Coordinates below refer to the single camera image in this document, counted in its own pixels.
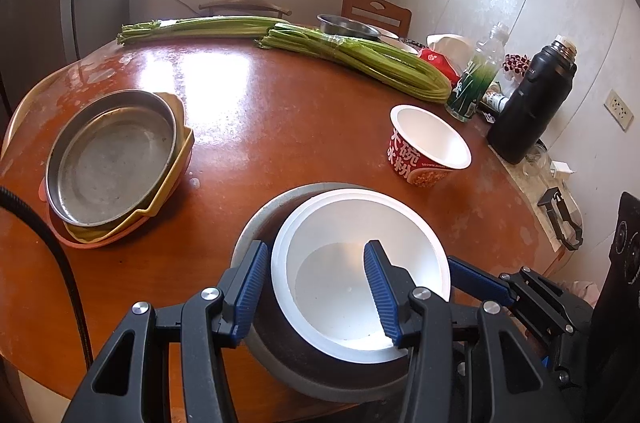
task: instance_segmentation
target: thermos lid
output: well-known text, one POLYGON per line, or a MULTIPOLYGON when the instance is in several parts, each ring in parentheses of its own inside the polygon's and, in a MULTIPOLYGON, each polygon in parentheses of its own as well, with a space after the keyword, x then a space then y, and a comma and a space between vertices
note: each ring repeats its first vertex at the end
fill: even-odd
POLYGON ((556 39, 551 43, 551 47, 571 62, 575 60, 575 56, 578 53, 578 48, 575 47, 575 44, 564 35, 556 36, 556 39))

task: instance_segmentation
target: electrical outlet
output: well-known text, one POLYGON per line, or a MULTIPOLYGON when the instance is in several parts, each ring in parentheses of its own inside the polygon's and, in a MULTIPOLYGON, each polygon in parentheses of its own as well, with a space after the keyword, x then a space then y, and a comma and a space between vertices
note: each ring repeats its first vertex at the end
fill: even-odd
POLYGON ((611 116, 616 119, 616 122, 620 124, 622 130, 628 129, 631 120, 634 119, 634 113, 631 112, 626 103, 622 101, 622 98, 613 89, 610 90, 609 96, 604 101, 604 106, 611 113, 611 116))

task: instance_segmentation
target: small bottle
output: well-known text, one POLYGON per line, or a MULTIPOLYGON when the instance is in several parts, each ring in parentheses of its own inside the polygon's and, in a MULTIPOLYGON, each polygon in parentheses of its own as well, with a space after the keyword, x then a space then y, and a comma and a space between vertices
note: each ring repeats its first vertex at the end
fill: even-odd
POLYGON ((476 44, 476 50, 447 100, 449 114, 461 122, 468 122, 476 112, 498 70, 504 63, 504 45, 509 29, 501 22, 491 28, 489 38, 476 44))
POLYGON ((498 90, 494 90, 491 86, 489 86, 489 89, 482 97, 482 103, 487 106, 487 109, 498 114, 502 112, 508 101, 509 97, 503 95, 500 92, 500 88, 498 88, 498 90))

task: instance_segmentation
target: metal plate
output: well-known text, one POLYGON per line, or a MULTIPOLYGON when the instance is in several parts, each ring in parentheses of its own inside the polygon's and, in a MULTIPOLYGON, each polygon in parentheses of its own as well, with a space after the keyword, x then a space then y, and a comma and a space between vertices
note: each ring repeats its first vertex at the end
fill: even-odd
MULTIPOLYGON (((249 220, 236 243, 231 266, 238 265, 254 239, 269 250, 289 214, 318 194, 341 188, 364 188, 347 183, 314 183, 273 198, 249 220)), ((385 363, 349 363, 325 355, 290 326, 280 310, 271 284, 271 266, 249 334, 244 339, 252 355, 272 376, 308 396, 338 403, 387 399, 404 389, 408 358, 385 363)))
POLYGON ((318 15, 320 31, 328 35, 344 35, 378 40, 380 32, 373 26, 340 15, 318 15))
POLYGON ((49 203, 67 223, 99 226, 144 207, 173 161, 174 113, 159 96, 111 93, 64 127, 47 162, 49 203))

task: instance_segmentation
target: blue gripper pad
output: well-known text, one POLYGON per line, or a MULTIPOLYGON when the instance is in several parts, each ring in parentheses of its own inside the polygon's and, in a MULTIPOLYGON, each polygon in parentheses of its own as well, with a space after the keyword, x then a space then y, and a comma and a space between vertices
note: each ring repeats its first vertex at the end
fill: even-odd
POLYGON ((244 284, 236 301, 234 327, 230 335, 236 345, 247 336, 254 320, 255 308, 258 306, 260 291, 262 291, 267 270, 268 257, 269 250, 267 245, 260 243, 260 248, 255 254, 254 262, 246 274, 244 284))
POLYGON ((509 289, 488 274, 465 266, 456 259, 447 259, 451 285, 481 301, 493 300, 502 306, 509 307, 514 300, 509 289))
POLYGON ((382 265, 371 241, 364 246, 364 272, 367 275, 373 302, 376 303, 376 310, 378 310, 378 316, 385 335, 392 340, 394 345, 398 345, 402 336, 400 324, 398 323, 398 305, 391 293, 391 286, 386 281, 382 265))

